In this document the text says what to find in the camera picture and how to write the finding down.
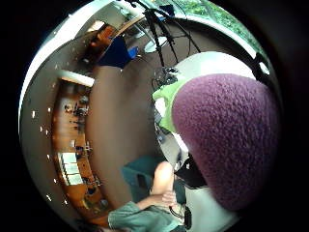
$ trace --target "desk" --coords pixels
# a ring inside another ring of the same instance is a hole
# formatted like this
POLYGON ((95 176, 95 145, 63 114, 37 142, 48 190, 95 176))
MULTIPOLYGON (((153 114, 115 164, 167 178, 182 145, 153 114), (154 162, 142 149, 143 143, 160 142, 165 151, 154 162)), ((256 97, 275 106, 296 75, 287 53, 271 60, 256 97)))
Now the desk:
MULTIPOLYGON (((117 36, 120 36, 121 34, 123 34, 125 32, 125 30, 127 28, 129 28, 130 26, 133 26, 136 24, 136 27, 141 30, 142 32, 145 33, 145 35, 150 39, 150 41, 146 44, 144 50, 146 53, 150 53, 150 52, 154 52, 156 51, 156 44, 155 44, 155 39, 149 34, 149 32, 143 28, 142 26, 140 26, 138 24, 138 22, 142 19, 144 19, 145 16, 143 14, 131 19, 130 21, 128 21, 119 31, 118 33, 116 34, 116 37, 117 36)), ((158 38, 158 42, 160 45, 165 45, 167 39, 165 37, 159 37, 158 38)))
POLYGON ((116 37, 118 37, 121 34, 123 34, 127 28, 129 28, 130 26, 134 25, 135 23, 137 23, 138 21, 142 20, 143 18, 145 18, 145 16, 143 14, 141 14, 141 15, 138 15, 137 17, 134 17, 130 21, 126 22, 123 25, 123 27, 117 32, 116 37))

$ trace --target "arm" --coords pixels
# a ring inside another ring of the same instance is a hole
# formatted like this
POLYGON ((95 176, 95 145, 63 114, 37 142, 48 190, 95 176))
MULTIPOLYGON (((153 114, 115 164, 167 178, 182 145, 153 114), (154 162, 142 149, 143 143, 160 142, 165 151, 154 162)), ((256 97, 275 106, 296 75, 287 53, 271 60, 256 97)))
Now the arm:
POLYGON ((174 191, 166 191, 163 194, 154 194, 136 203, 140 210, 145 210, 152 205, 163 207, 174 206, 177 203, 176 194, 174 191))

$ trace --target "blue object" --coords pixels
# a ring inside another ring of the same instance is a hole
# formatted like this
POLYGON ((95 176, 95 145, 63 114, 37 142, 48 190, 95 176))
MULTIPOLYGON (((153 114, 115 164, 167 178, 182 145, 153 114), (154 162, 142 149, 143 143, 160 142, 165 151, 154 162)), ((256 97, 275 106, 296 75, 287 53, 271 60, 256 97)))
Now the blue object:
POLYGON ((164 12, 169 14, 170 16, 175 16, 174 12, 174 6, 173 5, 165 5, 165 6, 159 6, 164 12))
POLYGON ((127 50, 126 42, 122 36, 116 37, 98 60, 100 66, 112 66, 123 69, 133 60, 138 52, 138 47, 127 50))

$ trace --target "window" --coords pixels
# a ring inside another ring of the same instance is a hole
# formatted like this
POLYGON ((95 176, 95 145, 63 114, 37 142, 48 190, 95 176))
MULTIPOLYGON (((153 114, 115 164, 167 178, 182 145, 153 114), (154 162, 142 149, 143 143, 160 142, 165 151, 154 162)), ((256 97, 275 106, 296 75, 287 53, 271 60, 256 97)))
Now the window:
POLYGON ((58 153, 60 169, 67 186, 83 184, 75 153, 58 153))

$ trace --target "person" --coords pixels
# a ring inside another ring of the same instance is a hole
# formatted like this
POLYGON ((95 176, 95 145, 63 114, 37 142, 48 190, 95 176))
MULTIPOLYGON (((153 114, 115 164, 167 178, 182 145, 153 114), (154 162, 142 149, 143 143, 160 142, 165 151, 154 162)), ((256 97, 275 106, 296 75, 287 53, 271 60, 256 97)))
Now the person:
POLYGON ((80 229, 85 232, 170 232, 174 230, 184 223, 184 206, 177 202, 173 191, 174 179, 172 165, 168 161, 161 162, 155 169, 149 196, 137 203, 129 201, 124 206, 111 211, 108 215, 108 228, 79 221, 80 229))

